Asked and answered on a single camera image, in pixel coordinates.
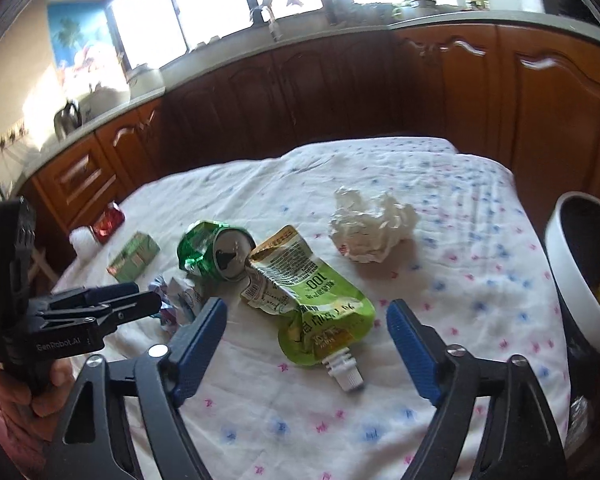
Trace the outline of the person's left hand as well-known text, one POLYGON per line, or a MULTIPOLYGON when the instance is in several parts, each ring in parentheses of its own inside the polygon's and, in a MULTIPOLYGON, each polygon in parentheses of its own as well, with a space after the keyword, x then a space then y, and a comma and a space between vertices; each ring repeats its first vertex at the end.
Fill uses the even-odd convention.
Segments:
POLYGON ((38 396, 0 367, 0 450, 24 475, 38 478, 60 412, 74 384, 71 361, 53 362, 45 391, 38 396))

